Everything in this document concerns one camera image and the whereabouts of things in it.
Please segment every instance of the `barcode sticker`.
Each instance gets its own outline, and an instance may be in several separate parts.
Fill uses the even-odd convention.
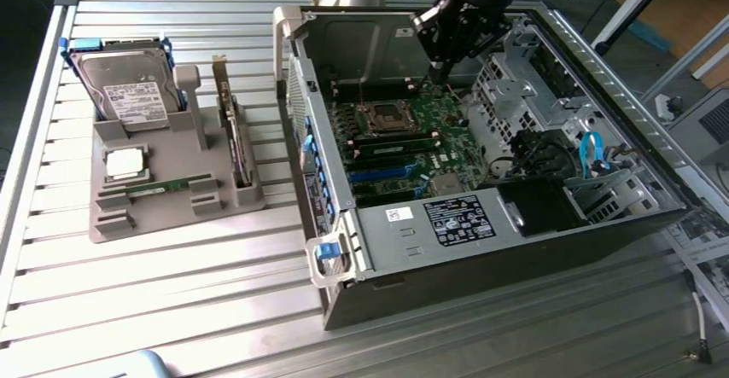
[[[157,82],[107,85],[105,92],[123,125],[167,119]]]
[[[401,207],[398,209],[390,209],[385,211],[389,222],[398,222],[401,220],[409,220],[413,218],[413,210],[410,207]]]

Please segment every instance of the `gray parts tray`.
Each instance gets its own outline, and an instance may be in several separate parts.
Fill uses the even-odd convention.
[[[169,129],[130,134],[119,121],[95,123],[90,207],[90,239],[95,243],[253,212],[266,206],[245,113],[238,115],[238,125],[253,182],[245,188],[238,188],[233,176],[220,108],[198,109],[193,98],[190,110],[167,117]],[[197,129],[198,120],[203,136]],[[138,176],[110,183],[106,157],[127,148],[141,149],[143,170]]]

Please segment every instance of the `white cable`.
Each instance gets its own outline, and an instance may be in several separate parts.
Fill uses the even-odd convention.
[[[704,325],[703,303],[699,300],[699,293],[696,291],[692,292],[692,295],[695,296],[696,310],[699,311],[699,334],[700,334],[700,338],[703,340],[707,340],[707,326]]]

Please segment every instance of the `hard drive label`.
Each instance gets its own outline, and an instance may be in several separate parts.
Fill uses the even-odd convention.
[[[105,92],[123,125],[167,119],[157,82],[107,85]]]
[[[441,246],[453,246],[497,235],[476,195],[433,201],[424,206]]]

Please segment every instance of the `metal rail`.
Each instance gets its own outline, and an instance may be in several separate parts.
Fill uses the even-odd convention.
[[[6,182],[15,190],[0,205],[15,212],[0,276],[3,375],[111,376],[115,360],[142,348],[159,353],[178,376],[695,372],[700,367],[681,355],[697,334],[692,295],[660,238],[595,265],[322,331],[274,94],[272,11],[285,3],[306,0],[81,0],[57,8],[17,173]],[[94,244],[86,235],[93,106],[53,52],[55,37],[161,31],[177,62],[201,67],[201,106],[216,105],[213,54],[229,58],[270,208]],[[722,376],[729,336],[718,320],[708,325],[712,373]]]

